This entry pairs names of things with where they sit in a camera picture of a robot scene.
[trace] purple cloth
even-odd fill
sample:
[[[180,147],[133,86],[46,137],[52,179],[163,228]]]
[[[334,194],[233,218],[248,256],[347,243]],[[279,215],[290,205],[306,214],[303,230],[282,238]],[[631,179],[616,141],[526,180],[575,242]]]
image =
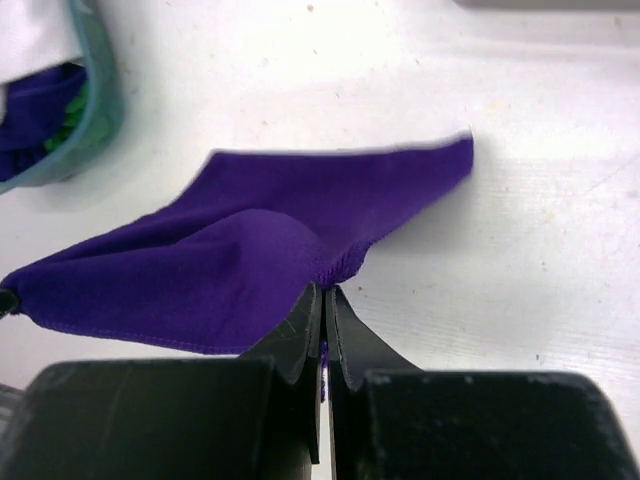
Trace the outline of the purple cloth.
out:
[[[0,181],[47,155],[42,144],[62,126],[67,105],[86,80],[84,67],[67,63],[7,86],[7,112],[0,125]]]
[[[308,283],[355,275],[369,247],[454,188],[472,158],[470,137],[363,155],[218,153],[168,207],[17,270],[2,287],[54,330],[241,352]]]

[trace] white table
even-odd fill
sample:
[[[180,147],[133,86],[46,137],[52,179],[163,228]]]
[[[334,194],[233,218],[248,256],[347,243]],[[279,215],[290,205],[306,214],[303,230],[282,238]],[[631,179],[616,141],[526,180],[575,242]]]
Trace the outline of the white table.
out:
[[[587,374],[640,451],[640,15],[308,1],[105,0],[123,132],[86,174],[0,198],[0,275],[165,205],[216,148],[471,126],[472,178],[375,246],[347,295],[424,368]],[[177,355],[0,322],[16,387],[60,360]]]

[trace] teal bin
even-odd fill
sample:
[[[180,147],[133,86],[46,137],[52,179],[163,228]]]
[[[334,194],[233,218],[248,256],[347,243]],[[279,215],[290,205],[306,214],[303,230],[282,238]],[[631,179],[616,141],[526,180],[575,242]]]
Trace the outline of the teal bin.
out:
[[[73,133],[53,152],[6,182],[0,194],[16,187],[37,187],[86,169],[118,132],[123,103],[117,69],[96,0],[69,0],[69,12],[87,70],[87,104]]]

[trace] clothing pile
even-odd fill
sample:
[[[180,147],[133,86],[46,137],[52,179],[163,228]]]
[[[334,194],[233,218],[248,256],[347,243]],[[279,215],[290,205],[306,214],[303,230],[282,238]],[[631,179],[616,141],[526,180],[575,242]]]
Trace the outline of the clothing pile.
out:
[[[0,0],[0,182],[80,122],[87,74],[66,0]]]

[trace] black plastic part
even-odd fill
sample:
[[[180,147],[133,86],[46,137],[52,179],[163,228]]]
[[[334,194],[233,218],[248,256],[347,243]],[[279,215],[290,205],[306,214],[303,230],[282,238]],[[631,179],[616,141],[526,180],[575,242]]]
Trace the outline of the black plastic part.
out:
[[[421,370],[360,321],[342,289],[326,292],[324,305],[329,344],[332,468],[335,478],[350,480],[356,478],[371,434],[367,399],[361,388],[367,372],[376,368]]]
[[[311,285],[237,359],[50,367],[0,442],[0,479],[309,479],[321,314]]]
[[[274,362],[292,396],[293,410],[287,421],[304,425],[314,464],[320,462],[322,301],[320,288],[309,285],[287,318],[239,357]]]
[[[0,442],[0,480],[309,479],[324,339],[337,480],[640,480],[588,379],[420,370],[313,285],[238,359],[45,370]]]
[[[0,319],[18,310],[20,299],[11,290],[0,288]]]
[[[0,437],[18,407],[24,392],[0,383]]]
[[[373,473],[402,480],[638,479],[609,402],[565,373],[367,376]]]

